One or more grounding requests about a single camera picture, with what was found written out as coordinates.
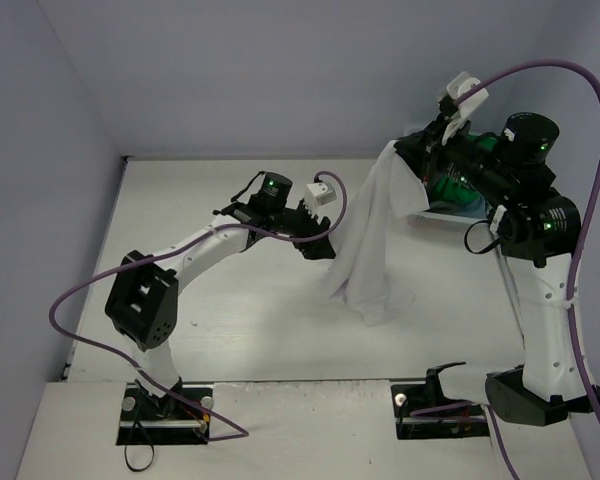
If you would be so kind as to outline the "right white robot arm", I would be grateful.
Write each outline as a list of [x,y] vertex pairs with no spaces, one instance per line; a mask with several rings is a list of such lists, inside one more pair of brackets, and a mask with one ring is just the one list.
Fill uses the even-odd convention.
[[582,228],[575,204],[553,186],[546,157],[560,130],[529,112],[511,115],[500,133],[479,136],[462,127],[444,139],[444,116],[425,130],[399,138],[394,148],[427,188],[448,179],[476,191],[489,212],[483,224],[513,283],[523,336],[524,361],[506,368],[473,368],[465,362],[430,369],[425,405],[444,412],[458,398],[485,401],[500,419],[547,426],[573,413],[600,409],[600,386],[584,382],[588,367],[577,359],[570,333],[575,290],[568,284]]

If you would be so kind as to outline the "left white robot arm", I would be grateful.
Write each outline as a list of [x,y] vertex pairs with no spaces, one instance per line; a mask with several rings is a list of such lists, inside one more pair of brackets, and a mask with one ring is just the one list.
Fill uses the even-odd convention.
[[134,250],[121,263],[104,312],[114,329],[127,338],[136,362],[136,381],[146,394],[144,408],[155,418],[171,418],[179,409],[182,379],[172,357],[169,337],[178,319],[180,294],[222,260],[269,237],[293,244],[307,260],[332,259],[328,238],[333,222],[323,206],[344,198],[320,178],[306,185],[303,198],[291,208],[292,181],[261,171],[262,184],[248,201],[234,195],[228,206],[214,211],[210,224],[170,248],[151,255]]

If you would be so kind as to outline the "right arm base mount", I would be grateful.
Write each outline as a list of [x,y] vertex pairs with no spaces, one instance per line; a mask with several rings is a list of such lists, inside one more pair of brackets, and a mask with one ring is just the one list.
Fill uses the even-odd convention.
[[461,400],[434,404],[424,383],[390,386],[395,433],[400,441],[488,438],[489,426],[481,406]]

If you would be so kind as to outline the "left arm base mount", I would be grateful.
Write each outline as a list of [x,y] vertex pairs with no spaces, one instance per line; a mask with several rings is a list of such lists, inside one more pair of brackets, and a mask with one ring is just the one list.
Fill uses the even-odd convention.
[[117,446],[207,445],[210,416],[166,395],[156,399],[136,384],[125,388]]

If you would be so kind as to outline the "white t shirt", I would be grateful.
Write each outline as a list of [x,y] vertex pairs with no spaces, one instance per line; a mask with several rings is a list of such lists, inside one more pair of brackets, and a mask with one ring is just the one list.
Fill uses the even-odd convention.
[[336,258],[324,279],[325,293],[342,300],[367,326],[391,319],[386,269],[390,219],[429,209],[425,187],[397,146],[392,140],[384,147],[330,235]]

